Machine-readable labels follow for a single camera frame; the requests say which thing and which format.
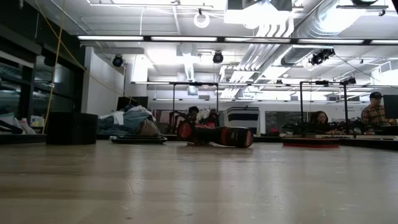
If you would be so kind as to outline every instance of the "yellow rope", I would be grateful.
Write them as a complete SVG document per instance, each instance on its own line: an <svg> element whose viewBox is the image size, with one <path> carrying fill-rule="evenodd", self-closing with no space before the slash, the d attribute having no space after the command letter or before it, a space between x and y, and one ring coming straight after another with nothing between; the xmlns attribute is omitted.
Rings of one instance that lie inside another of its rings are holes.
<svg viewBox="0 0 398 224"><path fill-rule="evenodd" d="M59 51L59 45L61 44L62 46L63 46L63 48L68 52L68 55L75 61L75 63L85 72L85 73L87 73L93 80L95 80L96 82L98 82L100 85L102 85L103 87L105 87L105 88L107 88L107 89L109 89L109 90L111 90L111 91L113 91L114 93L117 93L117 94L119 94L119 95L121 95L121 96L124 96L122 93L118 93L117 91L116 91L116 89L111 89L110 87L108 87L108 86L106 86L105 84L103 84L103 83L101 83L99 80L97 80L94 76L92 76L91 74L90 74L90 72L75 58L75 56L73 56L73 54L69 51L69 49L67 48L67 46L62 42L62 40L61 40L61 32L60 32L60 35L57 35L57 33L56 33L56 31L53 29L53 27L51 26L51 23L49 22L49 20L46 18L46 16L44 15L44 12L43 12L43 10L42 10L42 8L39 6L39 3L37 2L37 0L35 0L35 3L36 3L36 6L37 6L37 8L39 9L39 11L40 11L40 14L42 15L42 17L44 18L44 20L46 21L46 23L49 25L49 27L50 27L50 29L51 29L51 31L54 33L54 35L56 36L56 38L58 39L58 50L57 50L57 54L58 54L58 51Z"/></svg>
<svg viewBox="0 0 398 224"><path fill-rule="evenodd" d="M66 2L66 0L62 1L62 10L65 8L65 2ZM49 99L49 105L47 106L47 114L45 115L45 119L44 119L44 127L43 127L42 134L44 134L44 130L45 130L45 127L47 125L47 121L48 121L49 113L50 113L50 107L51 107L51 101L52 101L52 93L54 91L55 72L57 71L58 56L59 56L60 47L61 47L61 37L62 37L62 30L63 30L63 19L64 19L64 16L63 16L63 13L62 13L60 35L59 35L59 38L58 38L58 46L57 46L57 54L55 55L55 65L54 65L54 69L52 71L50 99Z"/></svg>

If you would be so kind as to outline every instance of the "round platform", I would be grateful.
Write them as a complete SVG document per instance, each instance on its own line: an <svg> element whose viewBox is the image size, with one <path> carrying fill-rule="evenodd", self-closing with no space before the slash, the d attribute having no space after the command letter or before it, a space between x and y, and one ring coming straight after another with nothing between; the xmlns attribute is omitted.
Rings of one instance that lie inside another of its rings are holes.
<svg viewBox="0 0 398 224"><path fill-rule="evenodd" d="M282 138L284 146L312 147L312 148L337 148L339 139L314 139L314 138Z"/></svg>

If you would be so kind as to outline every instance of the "white panel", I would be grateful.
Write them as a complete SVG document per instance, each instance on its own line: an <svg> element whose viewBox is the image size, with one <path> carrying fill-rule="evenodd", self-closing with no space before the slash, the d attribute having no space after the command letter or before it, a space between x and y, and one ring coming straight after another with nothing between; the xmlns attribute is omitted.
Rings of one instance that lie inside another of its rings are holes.
<svg viewBox="0 0 398 224"><path fill-rule="evenodd" d="M86 48L85 65L92 77L85 73L83 79L82 112L104 115L116 110L124 76L99 58L92 47Z"/></svg>

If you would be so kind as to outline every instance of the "wooden floor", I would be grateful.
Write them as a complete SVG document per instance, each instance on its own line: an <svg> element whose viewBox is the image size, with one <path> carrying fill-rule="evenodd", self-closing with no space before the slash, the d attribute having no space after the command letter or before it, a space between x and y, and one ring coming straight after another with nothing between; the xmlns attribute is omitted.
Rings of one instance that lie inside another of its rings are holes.
<svg viewBox="0 0 398 224"><path fill-rule="evenodd" d="M0 146L4 224L375 224L397 211L394 151Z"/></svg>

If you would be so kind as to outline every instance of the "man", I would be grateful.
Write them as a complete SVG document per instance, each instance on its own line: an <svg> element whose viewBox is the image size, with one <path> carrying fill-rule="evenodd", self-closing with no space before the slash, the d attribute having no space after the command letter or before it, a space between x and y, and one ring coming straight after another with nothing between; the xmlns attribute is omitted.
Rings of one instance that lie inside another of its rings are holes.
<svg viewBox="0 0 398 224"><path fill-rule="evenodd" d="M374 126L388 126L390 123L397 124L396 120L389 121L386 119L384 107L381 105L382 97L379 92L371 93L371 104L362 110L361 118L363 123Z"/></svg>
<svg viewBox="0 0 398 224"><path fill-rule="evenodd" d="M197 115L199 113L199 108L197 106L191 106L188 109L188 115L192 118L192 120L197 120Z"/></svg>

